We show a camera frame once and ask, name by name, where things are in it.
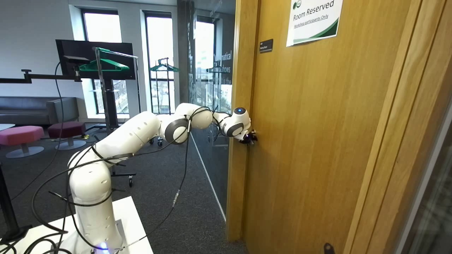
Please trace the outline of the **wooden door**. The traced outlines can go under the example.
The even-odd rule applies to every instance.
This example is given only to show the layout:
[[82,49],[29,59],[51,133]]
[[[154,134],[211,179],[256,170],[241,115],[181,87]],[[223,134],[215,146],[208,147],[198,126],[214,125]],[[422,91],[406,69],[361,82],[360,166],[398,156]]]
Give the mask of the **wooden door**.
[[250,254],[344,250],[420,0],[344,0],[336,37],[286,47],[291,0],[261,0],[243,238]]

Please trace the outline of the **green clothes hanger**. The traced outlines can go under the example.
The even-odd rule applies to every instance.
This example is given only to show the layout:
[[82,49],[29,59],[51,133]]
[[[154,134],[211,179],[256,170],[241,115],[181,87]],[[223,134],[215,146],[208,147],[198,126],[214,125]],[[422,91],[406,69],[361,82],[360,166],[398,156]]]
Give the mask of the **green clothes hanger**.
[[105,48],[93,47],[93,50],[95,51],[96,60],[100,60],[101,59],[101,57],[100,57],[101,53],[113,54],[113,55],[116,55],[116,56],[123,56],[123,53],[118,53],[118,52],[115,52],[113,50],[108,50],[108,49],[105,49]]
[[[110,60],[110,59],[100,59],[100,66],[102,71],[110,72],[123,72],[129,71],[130,67],[122,63]],[[98,71],[97,60],[90,61],[89,63],[79,66],[80,71]]]
[[176,68],[176,67],[174,67],[172,65],[169,65],[167,63],[160,63],[160,64],[157,64],[155,66],[150,67],[149,71],[155,71],[155,72],[158,72],[158,71],[179,72],[180,70],[179,70],[179,68]]

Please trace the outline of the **window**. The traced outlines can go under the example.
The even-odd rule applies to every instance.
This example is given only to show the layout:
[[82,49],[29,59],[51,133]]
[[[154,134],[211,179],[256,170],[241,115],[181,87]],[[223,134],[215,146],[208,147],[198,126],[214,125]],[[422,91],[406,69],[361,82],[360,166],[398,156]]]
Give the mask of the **window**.
[[[170,12],[145,12],[145,32],[148,50],[148,66],[155,66],[158,59],[168,57],[168,62],[174,66],[173,20]],[[171,85],[172,113],[175,109],[175,84]]]
[[[122,42],[118,14],[84,12],[85,39],[89,42]],[[118,114],[129,114],[129,101],[125,80],[113,80],[115,104]]]

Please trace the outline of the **white and green paper sign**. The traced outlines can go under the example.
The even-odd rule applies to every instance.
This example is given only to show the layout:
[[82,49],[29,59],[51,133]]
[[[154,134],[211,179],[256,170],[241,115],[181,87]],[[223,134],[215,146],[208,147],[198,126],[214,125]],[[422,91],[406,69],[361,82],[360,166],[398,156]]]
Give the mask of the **white and green paper sign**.
[[335,37],[343,0],[292,0],[286,46]]

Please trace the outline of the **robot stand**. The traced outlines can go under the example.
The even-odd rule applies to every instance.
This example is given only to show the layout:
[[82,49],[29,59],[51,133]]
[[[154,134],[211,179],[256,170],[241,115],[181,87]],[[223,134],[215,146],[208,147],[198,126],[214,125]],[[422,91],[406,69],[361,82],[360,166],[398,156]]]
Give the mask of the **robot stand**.
[[[146,235],[142,221],[138,215],[137,209],[131,196],[113,201],[112,205],[114,218],[118,223],[118,229],[120,231],[120,235],[123,237],[124,246],[131,244],[132,242],[137,241],[139,238]],[[50,222],[50,225],[61,227],[63,225],[63,218]],[[66,217],[65,229],[68,230],[69,233],[75,232],[74,222],[72,221],[70,215]],[[26,237],[18,241],[18,243],[14,245],[17,254],[24,254],[29,245],[31,245],[34,241],[44,235],[52,233],[55,233],[55,231],[50,230],[42,225],[30,229],[27,232]],[[49,237],[49,239],[56,243],[60,239],[60,236],[54,235]],[[31,254],[42,254],[43,252],[50,250],[50,248],[51,243],[44,241],[42,243],[39,243],[32,250]],[[148,238],[144,238],[124,249],[119,254],[154,254],[154,252],[151,248]]]

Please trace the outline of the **maroon round stool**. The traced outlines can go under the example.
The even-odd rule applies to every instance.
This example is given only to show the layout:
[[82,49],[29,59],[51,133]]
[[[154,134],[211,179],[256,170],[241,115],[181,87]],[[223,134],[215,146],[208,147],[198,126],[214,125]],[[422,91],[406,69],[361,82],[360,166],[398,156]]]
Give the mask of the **maroon round stool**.
[[51,125],[47,133],[52,139],[66,139],[55,146],[56,150],[65,151],[81,148],[86,145],[85,140],[75,140],[75,137],[85,135],[85,124],[83,122],[63,122]]

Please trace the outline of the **black monitor on stand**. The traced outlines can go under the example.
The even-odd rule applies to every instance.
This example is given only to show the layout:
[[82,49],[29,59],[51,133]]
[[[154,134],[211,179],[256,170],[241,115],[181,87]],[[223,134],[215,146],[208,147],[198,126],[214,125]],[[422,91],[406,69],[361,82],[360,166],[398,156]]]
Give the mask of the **black monitor on stand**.
[[[61,60],[61,71],[64,75],[73,75],[74,72],[74,64],[67,63],[64,61],[63,56],[75,56],[81,58],[87,58],[90,61],[96,60],[95,52],[93,51],[93,47],[105,48],[108,50],[113,50],[119,53],[126,53],[134,55],[132,44],[129,42],[89,42],[89,41],[76,41],[76,40],[65,40],[65,39],[57,39],[55,41],[58,56]],[[116,56],[112,54],[101,53],[102,59],[110,59],[126,66],[129,66],[129,71],[123,72],[110,72],[103,71],[105,82],[108,80],[136,80],[137,79],[137,68],[134,68],[134,59],[126,58],[121,56]],[[99,85],[95,88],[95,93],[101,94],[101,84],[99,80],[99,76],[97,71],[79,71],[81,79],[90,79],[94,83],[97,82]],[[112,110],[116,106],[115,99],[109,102],[109,108]]]

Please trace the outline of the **dark grey sofa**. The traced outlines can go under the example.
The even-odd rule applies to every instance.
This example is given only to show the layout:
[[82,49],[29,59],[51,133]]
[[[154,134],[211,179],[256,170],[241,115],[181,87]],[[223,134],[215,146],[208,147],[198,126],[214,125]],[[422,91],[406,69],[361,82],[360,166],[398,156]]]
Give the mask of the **dark grey sofa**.
[[0,97],[0,123],[52,125],[78,119],[75,97]]

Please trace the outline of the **pink round stool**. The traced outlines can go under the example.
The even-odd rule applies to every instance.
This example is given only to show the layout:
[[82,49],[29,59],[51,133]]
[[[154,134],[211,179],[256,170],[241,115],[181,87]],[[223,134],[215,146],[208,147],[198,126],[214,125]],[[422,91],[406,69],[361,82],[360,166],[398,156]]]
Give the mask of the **pink round stool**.
[[42,146],[29,146],[44,136],[44,130],[40,126],[12,127],[0,131],[0,145],[21,146],[20,149],[6,154],[7,158],[22,158],[38,154],[44,150]]

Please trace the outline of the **wooden door frame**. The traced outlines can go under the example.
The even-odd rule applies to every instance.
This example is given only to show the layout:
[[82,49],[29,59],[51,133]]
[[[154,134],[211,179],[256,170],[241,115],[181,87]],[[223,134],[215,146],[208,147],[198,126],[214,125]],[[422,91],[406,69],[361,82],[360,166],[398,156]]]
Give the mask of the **wooden door frame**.
[[[260,1],[236,2],[232,104],[246,107],[250,117],[260,43]],[[396,251],[415,188],[452,98],[452,0],[420,0],[420,6],[408,18],[405,33],[408,41],[400,43],[405,54],[400,72],[386,94],[347,241],[337,254]],[[250,148],[230,142],[226,208],[229,242],[244,242]]]

